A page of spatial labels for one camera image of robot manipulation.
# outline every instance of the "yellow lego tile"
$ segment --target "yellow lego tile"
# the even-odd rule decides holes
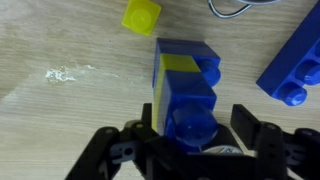
[[[152,128],[158,131],[161,126],[158,124],[160,101],[162,96],[162,84],[166,70],[182,72],[201,72],[198,65],[191,56],[161,54],[159,62],[158,78],[155,84],[154,105],[152,108]]]
[[[122,25],[149,36],[156,24],[161,6],[149,0],[129,0]]]

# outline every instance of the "wood grain surface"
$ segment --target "wood grain surface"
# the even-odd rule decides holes
[[[0,179],[63,179],[99,127],[139,119],[153,100],[157,37],[205,41],[222,57],[220,123],[240,103],[288,132],[320,131],[319,86],[287,107],[255,84],[316,0],[283,0],[233,19],[214,17],[205,0],[156,2],[162,12],[145,37],[121,26],[126,0],[0,0]],[[224,12],[240,7],[216,3]],[[117,179],[141,177],[125,164]]]

